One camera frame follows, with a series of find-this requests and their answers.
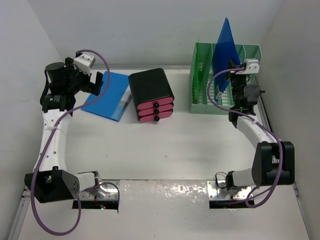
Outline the blue plastic folder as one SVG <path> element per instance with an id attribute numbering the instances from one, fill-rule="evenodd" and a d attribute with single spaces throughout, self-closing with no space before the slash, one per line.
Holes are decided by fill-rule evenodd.
<path id="1" fill-rule="evenodd" d="M 232 67 L 230 67 L 230 60 L 236 66 L 241 64 L 233 39 L 230 22 L 226 17 L 212 55 L 211 65 L 213 75 L 227 69 L 232 69 Z M 216 102 L 220 100 L 222 94 L 229 85 L 229 82 L 226 80 L 227 74 L 227 72 L 224 72 L 214 79 L 214 100 Z"/>

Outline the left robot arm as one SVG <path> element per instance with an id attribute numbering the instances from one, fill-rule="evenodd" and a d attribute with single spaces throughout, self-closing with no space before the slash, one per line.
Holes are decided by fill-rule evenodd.
<path id="1" fill-rule="evenodd" d="M 100 94 L 103 74 L 91 82 L 91 68 L 95 57 L 78 53 L 64 62 L 45 67 L 45 87 L 40 97 L 43 130 L 38 160 L 24 183 L 40 203 L 76 199 L 81 192 L 98 183 L 98 172 L 72 174 L 67 171 L 65 152 L 67 131 L 75 106 L 75 95 L 82 91 Z"/>

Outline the pink top drawer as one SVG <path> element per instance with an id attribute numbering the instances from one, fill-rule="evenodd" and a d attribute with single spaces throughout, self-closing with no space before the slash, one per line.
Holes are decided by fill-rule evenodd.
<path id="1" fill-rule="evenodd" d="M 139 111 L 141 111 L 141 110 L 153 108 L 154 105 L 158 105 L 158 106 L 167 105 L 167 104 L 172 103 L 173 101 L 174 101 L 174 97 L 168 96 L 168 97 L 159 98 L 159 99 L 155 99 L 155 100 L 151 100 L 151 101 L 146 101 L 146 102 L 140 103 L 140 104 L 137 105 L 136 108 Z"/>

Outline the green plastic folder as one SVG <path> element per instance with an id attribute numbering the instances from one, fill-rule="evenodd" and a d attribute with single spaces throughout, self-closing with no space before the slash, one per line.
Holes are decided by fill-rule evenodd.
<path id="1" fill-rule="evenodd" d="M 210 78 L 213 48 L 211 43 L 197 42 L 194 48 L 193 100 L 195 104 L 207 104 L 207 82 Z"/>

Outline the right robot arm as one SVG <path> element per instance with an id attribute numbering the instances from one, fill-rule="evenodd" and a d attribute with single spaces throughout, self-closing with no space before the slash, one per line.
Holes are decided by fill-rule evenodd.
<path id="1" fill-rule="evenodd" d="M 228 120 L 242 132 L 255 147 L 252 166 L 245 170 L 230 171 L 225 177 L 228 191 L 246 187 L 267 187 L 272 193 L 276 186 L 292 185 L 295 181 L 295 147 L 290 141 L 281 141 L 264 127 L 254 112 L 262 90 L 247 82 L 247 76 L 259 71 L 257 59 L 237 64 L 228 61 L 228 68 L 214 75 L 231 84 L 233 106 L 220 107 L 228 112 Z"/>

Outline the light blue notebook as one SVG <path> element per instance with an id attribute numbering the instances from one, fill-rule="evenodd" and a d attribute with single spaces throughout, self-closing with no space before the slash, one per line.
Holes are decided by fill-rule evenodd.
<path id="1" fill-rule="evenodd" d="M 128 75 L 111 72 L 111 83 L 105 94 L 81 110 L 119 122 L 132 99 Z"/>

